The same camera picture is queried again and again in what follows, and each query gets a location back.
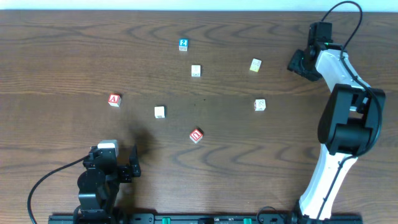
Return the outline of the red letter A block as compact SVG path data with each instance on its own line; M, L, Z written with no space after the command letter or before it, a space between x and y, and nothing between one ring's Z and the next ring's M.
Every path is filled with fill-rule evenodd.
M121 96L117 94L110 94L108 98L108 103L114 107L120 107L121 105Z

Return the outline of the blue number 2 block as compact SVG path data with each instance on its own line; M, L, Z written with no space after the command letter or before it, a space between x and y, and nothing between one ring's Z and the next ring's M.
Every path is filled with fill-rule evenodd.
M179 51L186 52L188 50L189 40L188 39L180 39L178 42Z

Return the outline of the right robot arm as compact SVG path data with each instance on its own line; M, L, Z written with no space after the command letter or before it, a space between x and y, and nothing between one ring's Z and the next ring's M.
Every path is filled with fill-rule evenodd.
M386 95L363 81L331 34L329 22L311 24L307 48L297 50L287 67L312 82L324 79L331 94L318 124L321 149L315 171L286 223L360 221L332 215L332 206L348 171L380 135Z

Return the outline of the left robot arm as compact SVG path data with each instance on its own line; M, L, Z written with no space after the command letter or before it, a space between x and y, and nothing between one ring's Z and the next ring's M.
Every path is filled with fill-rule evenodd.
M114 206L121 183L131 183L141 176L137 146L129 162L119 165L116 145L93 146L83 160L86 171L78 180L80 206L73 212L73 223L129 223L128 215Z

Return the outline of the yellow-green block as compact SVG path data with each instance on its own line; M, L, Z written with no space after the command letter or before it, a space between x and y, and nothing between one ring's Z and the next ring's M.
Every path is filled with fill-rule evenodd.
M261 67L261 63L262 63L261 60L254 58L251 62L249 70L252 72L258 72Z

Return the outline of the white block left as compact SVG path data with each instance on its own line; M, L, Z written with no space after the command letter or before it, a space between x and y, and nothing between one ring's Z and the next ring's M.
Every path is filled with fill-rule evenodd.
M165 118L165 107L164 106L156 106L154 108L154 116L155 118Z

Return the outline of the white block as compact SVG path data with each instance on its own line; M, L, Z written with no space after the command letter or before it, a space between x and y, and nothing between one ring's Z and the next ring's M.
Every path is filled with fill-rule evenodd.
M200 65L192 65L191 76L192 77L200 77L201 76L201 66Z
M165 118L165 107L164 106L156 106L154 108L154 116L155 118Z
M254 102L254 110L255 111L264 111L266 109L266 100L265 99L256 99Z

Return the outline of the white block right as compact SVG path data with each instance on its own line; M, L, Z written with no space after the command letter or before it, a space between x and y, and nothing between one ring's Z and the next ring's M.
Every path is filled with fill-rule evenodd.
M255 111L264 111L266 109L266 100L265 99L256 99L254 102L254 110Z

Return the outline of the red letter U block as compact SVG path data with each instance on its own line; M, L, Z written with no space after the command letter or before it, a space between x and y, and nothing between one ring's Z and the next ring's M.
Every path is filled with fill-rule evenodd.
M190 133L189 137L195 144L197 144L203 138L203 133L199 129L194 129Z

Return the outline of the white block centre top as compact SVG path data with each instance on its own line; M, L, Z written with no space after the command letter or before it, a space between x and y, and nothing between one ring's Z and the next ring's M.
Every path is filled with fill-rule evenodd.
M200 77L201 76L201 66L200 65L192 65L191 76L192 77Z

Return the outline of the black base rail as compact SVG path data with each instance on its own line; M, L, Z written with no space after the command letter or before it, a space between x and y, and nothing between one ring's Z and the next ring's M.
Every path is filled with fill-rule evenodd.
M259 218L249 215L211 216L211 215L153 215L151 213L136 213L129 218L114 223L129 224L285 224L285 223L329 223L329 224L363 224L360 216L335 215L323 221L288 221L276 213L261 214Z

